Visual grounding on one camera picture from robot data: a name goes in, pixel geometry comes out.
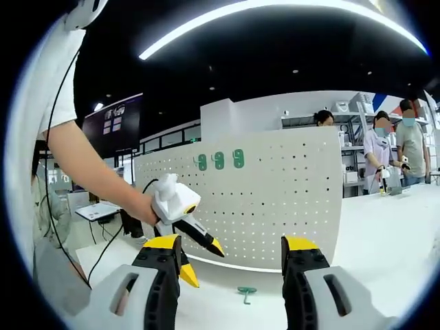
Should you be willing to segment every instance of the monitor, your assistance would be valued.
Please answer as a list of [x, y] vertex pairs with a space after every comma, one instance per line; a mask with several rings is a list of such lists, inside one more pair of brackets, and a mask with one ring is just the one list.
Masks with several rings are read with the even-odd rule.
[[142, 94], [110, 104], [84, 119], [82, 131], [102, 158], [139, 146]]

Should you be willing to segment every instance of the black ceiling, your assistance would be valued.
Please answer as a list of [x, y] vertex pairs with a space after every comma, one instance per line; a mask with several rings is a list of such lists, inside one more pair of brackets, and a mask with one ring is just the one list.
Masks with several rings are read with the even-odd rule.
[[283, 6], [217, 19], [143, 61], [138, 55], [166, 33], [236, 1], [152, 2], [110, 0], [87, 30], [75, 77], [80, 119], [97, 102], [143, 92], [141, 134], [148, 136], [197, 119], [201, 105], [224, 98], [236, 102], [323, 89], [405, 97], [432, 83], [437, 72], [432, 61], [437, 45], [424, 32], [426, 25], [415, 22], [421, 39], [430, 42], [431, 58], [370, 19]]

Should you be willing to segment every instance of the table surface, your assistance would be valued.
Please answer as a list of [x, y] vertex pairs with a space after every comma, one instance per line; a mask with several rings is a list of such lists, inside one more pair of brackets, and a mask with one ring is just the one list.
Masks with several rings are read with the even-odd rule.
[[[426, 286], [434, 262], [428, 258], [440, 228], [440, 186], [420, 184], [401, 195], [343, 199], [332, 265], [350, 272], [386, 316], [402, 316]], [[107, 243], [77, 250], [88, 274]], [[116, 239], [93, 271], [95, 286], [121, 264], [131, 264], [139, 247]], [[181, 282], [176, 329], [286, 329], [280, 274], [264, 274], [191, 260], [200, 282]], [[238, 286], [258, 292], [243, 304]]]

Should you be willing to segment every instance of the person's arm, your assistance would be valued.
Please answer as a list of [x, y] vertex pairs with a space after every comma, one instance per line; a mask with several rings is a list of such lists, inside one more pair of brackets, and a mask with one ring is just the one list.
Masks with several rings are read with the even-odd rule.
[[[364, 136], [364, 155], [365, 155], [365, 158], [376, 169], [380, 168], [381, 166], [383, 166], [383, 168], [385, 168], [385, 165], [380, 164], [379, 161], [377, 160], [376, 156], [374, 156], [373, 144], [374, 144], [373, 136], [371, 135], [371, 132], [368, 131]], [[380, 180], [380, 173], [376, 173], [375, 178], [377, 181], [379, 181]]]
[[110, 169], [74, 121], [52, 127], [48, 146], [63, 171], [91, 193], [126, 210], [132, 217], [154, 226], [157, 216], [152, 196], [144, 195]]
[[425, 159], [426, 172], [425, 175], [429, 175], [431, 171], [431, 157], [429, 156], [428, 147], [425, 144], [425, 139], [423, 141], [423, 158]]
[[367, 153], [366, 158], [370, 161], [371, 165], [373, 165], [374, 167], [379, 168], [380, 166], [383, 166], [385, 168], [385, 165], [380, 164], [373, 153]]
[[390, 163], [389, 164], [393, 165], [395, 167], [401, 168], [404, 163], [403, 162], [399, 162], [398, 160], [395, 159], [391, 146], [388, 146], [388, 150], [389, 150], [389, 153], [390, 153]]
[[396, 145], [397, 145], [397, 160], [399, 162], [402, 162], [403, 158], [404, 158], [404, 153], [403, 153], [403, 149], [404, 149], [404, 132], [402, 131], [402, 129], [399, 129], [400, 124], [397, 125], [397, 130], [396, 130]]

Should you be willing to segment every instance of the pegboard wall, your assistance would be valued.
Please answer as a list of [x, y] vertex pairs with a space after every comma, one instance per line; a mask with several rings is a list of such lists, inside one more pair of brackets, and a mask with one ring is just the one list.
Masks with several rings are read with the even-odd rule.
[[[237, 150], [243, 151], [244, 165]], [[206, 156], [206, 165], [197, 163], [204, 160], [200, 155]], [[342, 203], [341, 163], [336, 129], [311, 127], [143, 155], [135, 159], [135, 177], [142, 191], [150, 180], [177, 173], [181, 183], [201, 196], [194, 216], [219, 240], [225, 258], [183, 234], [187, 254], [273, 270], [281, 268], [283, 235], [316, 242], [331, 262]]]

